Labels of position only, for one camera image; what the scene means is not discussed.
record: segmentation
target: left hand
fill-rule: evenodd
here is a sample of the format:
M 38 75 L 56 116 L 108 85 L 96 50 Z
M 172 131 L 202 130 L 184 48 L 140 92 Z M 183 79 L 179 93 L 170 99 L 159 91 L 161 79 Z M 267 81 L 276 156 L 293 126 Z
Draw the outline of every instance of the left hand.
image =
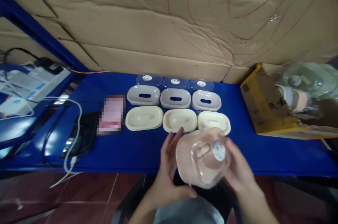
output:
M 183 134 L 183 128 L 176 136 L 171 132 L 165 139 L 161 149 L 161 165 L 154 184 L 150 187 L 145 198 L 153 210 L 164 208 L 168 205 L 186 198 L 196 198 L 196 191 L 188 185 L 175 186 L 173 178 L 176 173 L 176 146 Z

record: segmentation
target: charging cable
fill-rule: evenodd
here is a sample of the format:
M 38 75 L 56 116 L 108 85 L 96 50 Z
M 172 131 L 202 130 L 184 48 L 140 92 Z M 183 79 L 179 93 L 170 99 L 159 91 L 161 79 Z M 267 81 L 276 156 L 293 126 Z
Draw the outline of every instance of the charging cable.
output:
M 59 100 L 60 97 L 45 97 L 45 98 L 43 98 L 42 100 L 54 100 L 54 99 Z M 73 143 L 72 143 L 72 145 L 70 146 L 70 148 L 69 148 L 69 150 L 68 150 L 68 152 L 67 152 L 67 154 L 66 154 L 66 157 L 65 157 L 64 163 L 63 163 L 63 168 L 64 168 L 64 170 L 67 172 L 67 174 L 66 174 L 60 181 L 58 181 L 57 183 L 55 183 L 54 185 L 52 185 L 50 188 L 53 188 L 54 186 L 56 186 L 56 185 L 62 183 L 63 181 L 65 181 L 65 180 L 66 180 L 66 177 L 67 177 L 69 174 L 74 174 L 73 176 L 75 176 L 75 175 L 78 175 L 78 174 L 80 174 L 80 173 L 83 173 L 83 172 L 72 172 L 72 170 L 73 170 L 73 168 L 74 168 L 74 166 L 75 166 L 76 160 L 77 160 L 77 156 L 72 157 L 72 159 L 71 159 L 71 161 L 70 161 L 70 169 L 68 169 L 68 165 L 67 165 L 68 158 L 69 158 L 69 154 L 71 153 L 73 147 L 75 146 L 75 143 L 77 142 L 77 139 L 79 138 L 79 134 L 80 134 L 80 121 L 81 121 L 81 117 L 82 117 L 82 107 L 81 107 L 81 105 L 80 105 L 78 102 L 76 102 L 76 101 L 74 101 L 74 100 L 66 99 L 66 101 L 70 101 L 70 102 L 75 103 L 75 104 L 78 106 L 78 108 L 79 108 L 80 114 L 79 114 L 79 118 L 78 118 L 78 120 L 77 120 L 77 132 L 76 132 L 76 136 L 75 136 L 75 138 L 74 138 L 74 140 L 73 140 Z
M 9 88 L 13 92 L 15 92 L 15 94 L 17 94 L 20 98 L 22 98 L 23 100 L 25 100 L 25 102 L 27 103 L 27 106 L 28 106 L 28 108 L 30 110 L 30 114 L 28 114 L 28 115 L 22 115 L 22 116 L 16 116 L 16 117 L 2 118 L 2 119 L 0 119 L 0 121 L 6 120 L 6 119 L 12 119 L 12 118 L 31 117 L 31 116 L 33 116 L 34 115 L 34 109 L 30 105 L 30 103 L 28 102 L 28 100 L 21 93 L 16 92 L 16 89 L 14 88 L 14 86 L 7 79 L 2 79 L 2 80 L 9 86 Z

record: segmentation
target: red tile floor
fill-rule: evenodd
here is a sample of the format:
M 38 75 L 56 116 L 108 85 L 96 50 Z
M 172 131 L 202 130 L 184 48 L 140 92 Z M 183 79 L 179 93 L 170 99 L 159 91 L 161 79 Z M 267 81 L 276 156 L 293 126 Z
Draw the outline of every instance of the red tile floor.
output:
M 34 223 L 111 223 L 116 207 L 142 175 L 82 173 L 49 189 L 63 176 L 54 172 L 33 172 L 0 180 L 0 224 L 54 208 L 52 214 Z M 272 179 L 258 176 L 256 180 L 280 223 L 294 223 L 295 218 L 290 219 L 282 212 Z M 234 213 L 228 223 L 236 223 Z

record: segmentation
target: blue tablecloth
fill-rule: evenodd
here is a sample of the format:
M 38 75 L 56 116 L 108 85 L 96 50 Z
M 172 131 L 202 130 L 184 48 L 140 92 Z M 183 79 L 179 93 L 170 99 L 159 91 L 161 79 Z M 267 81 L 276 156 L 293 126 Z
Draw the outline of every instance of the blue tablecloth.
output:
M 106 95 L 127 94 L 129 88 L 135 85 L 135 80 L 136 75 L 130 74 L 87 75 L 70 98 L 82 102 L 84 113 L 98 111 L 101 108 L 100 102 L 103 103 Z M 222 99 L 222 107 L 218 112 L 227 115 L 231 122 L 229 137 L 239 146 L 256 175 L 338 175 L 338 166 L 318 140 L 302 141 L 257 135 L 239 85 L 215 83 L 215 92 Z M 126 112 L 133 107 L 127 101 Z M 18 157 L 0 162 L 0 165 L 11 170 L 51 169 L 41 163 L 40 150 L 44 136 L 57 114 L 40 129 Z M 77 106 L 67 108 L 50 136 L 46 156 L 53 164 L 62 165 L 60 156 L 78 114 Z M 156 172 L 159 167 L 160 148 L 166 136 L 167 132 L 162 126 L 146 131 L 129 131 L 125 127 L 117 135 L 98 137 L 94 149 L 75 166 L 74 170 Z

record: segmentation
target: pink package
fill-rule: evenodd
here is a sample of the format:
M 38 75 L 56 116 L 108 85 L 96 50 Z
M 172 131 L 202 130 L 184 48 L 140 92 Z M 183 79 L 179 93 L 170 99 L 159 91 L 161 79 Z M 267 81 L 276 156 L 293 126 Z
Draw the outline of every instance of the pink package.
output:
M 125 96 L 114 95 L 105 100 L 104 108 L 97 129 L 98 135 L 119 132 L 123 126 L 125 112 Z
M 225 141 L 226 138 L 218 128 L 181 137 L 176 147 L 176 161 L 181 179 L 189 185 L 204 189 L 215 186 L 230 165 Z

